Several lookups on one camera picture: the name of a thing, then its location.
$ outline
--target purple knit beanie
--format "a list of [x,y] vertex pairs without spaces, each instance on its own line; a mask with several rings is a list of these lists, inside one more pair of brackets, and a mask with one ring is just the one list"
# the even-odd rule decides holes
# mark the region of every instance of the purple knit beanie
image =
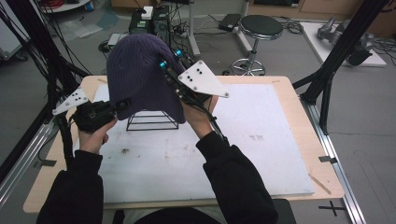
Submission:
[[142,110],[164,111],[177,123],[186,120],[178,96],[166,83],[160,61],[166,60],[177,73],[184,72],[172,51],[155,35],[125,36],[107,59],[107,81],[112,106],[125,99],[131,104],[118,113],[128,119]]

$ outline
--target black jacket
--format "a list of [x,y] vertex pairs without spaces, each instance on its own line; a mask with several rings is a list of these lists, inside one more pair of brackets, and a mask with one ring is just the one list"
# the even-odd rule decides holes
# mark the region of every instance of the black jacket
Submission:
[[[228,147],[215,132],[196,146],[206,159],[205,173],[228,223],[276,223],[277,212],[262,179],[238,147]],[[100,155],[76,151],[70,169],[57,175],[36,223],[102,223],[103,181],[97,174],[101,161]]]

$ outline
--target white desk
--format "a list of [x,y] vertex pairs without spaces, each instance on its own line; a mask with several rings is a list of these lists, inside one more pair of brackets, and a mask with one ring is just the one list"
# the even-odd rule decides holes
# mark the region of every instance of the white desk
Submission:
[[[219,77],[223,83],[230,84],[270,84],[274,87],[279,98],[280,105],[290,126],[296,144],[300,149],[306,170],[311,177],[315,193],[309,195],[281,197],[288,200],[315,200],[315,199],[340,199],[344,196],[343,188],[329,162],[320,162],[318,157],[325,156],[325,152],[318,137],[305,114],[305,111],[297,97],[296,92],[286,77]],[[81,83],[87,96],[93,100],[93,96],[99,85],[106,84],[106,77],[85,77]],[[72,126],[72,136],[76,142],[77,128]],[[37,179],[26,199],[23,210],[27,213],[38,213],[44,204],[53,180],[60,170],[65,169],[62,138],[58,134],[47,156],[48,160],[55,160],[54,167],[42,167]],[[183,200],[172,202],[140,202],[140,203],[106,203],[105,209],[118,208],[143,208],[165,206],[199,206],[216,204],[215,199]]]

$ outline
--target hand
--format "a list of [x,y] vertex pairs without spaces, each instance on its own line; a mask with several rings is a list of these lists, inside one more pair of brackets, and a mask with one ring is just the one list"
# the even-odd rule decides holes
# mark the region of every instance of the hand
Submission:
[[113,119],[102,128],[96,130],[94,133],[84,133],[78,130],[79,149],[94,154],[99,154],[102,144],[108,141],[107,131],[110,130],[116,123],[117,119]]
[[[204,103],[210,113],[215,109],[218,99],[218,96],[213,96]],[[213,131],[206,113],[183,102],[181,102],[181,105],[183,106],[184,117],[200,139]]]

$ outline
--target stool base with wheels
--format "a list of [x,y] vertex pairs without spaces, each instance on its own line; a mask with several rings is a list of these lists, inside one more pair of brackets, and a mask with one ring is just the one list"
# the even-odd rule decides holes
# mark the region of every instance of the stool base with wheels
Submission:
[[259,40],[275,40],[280,38],[283,32],[282,25],[271,17],[252,15],[241,19],[239,29],[245,35],[255,38],[255,41],[248,59],[235,61],[231,66],[231,71],[237,76],[265,75],[264,66],[255,60]]

